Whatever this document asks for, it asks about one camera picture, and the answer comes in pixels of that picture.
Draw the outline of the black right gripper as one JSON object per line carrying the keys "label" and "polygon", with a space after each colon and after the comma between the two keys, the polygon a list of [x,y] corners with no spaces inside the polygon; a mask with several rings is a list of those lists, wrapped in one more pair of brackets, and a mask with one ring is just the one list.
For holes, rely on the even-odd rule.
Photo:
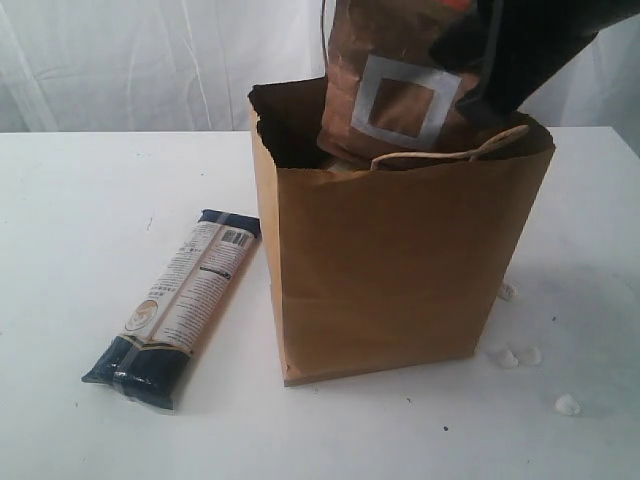
{"label": "black right gripper", "polygon": [[455,110],[470,123],[502,123],[600,30],[598,1],[478,1],[429,48],[462,75]]}

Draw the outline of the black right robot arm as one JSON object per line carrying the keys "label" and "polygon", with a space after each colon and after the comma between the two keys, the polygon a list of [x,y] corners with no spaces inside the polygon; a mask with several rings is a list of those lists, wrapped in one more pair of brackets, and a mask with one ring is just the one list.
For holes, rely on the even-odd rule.
{"label": "black right robot arm", "polygon": [[638,13],[635,0],[474,1],[432,43],[429,54],[447,71],[478,71],[478,83],[455,108],[477,126],[494,126],[601,30]]}

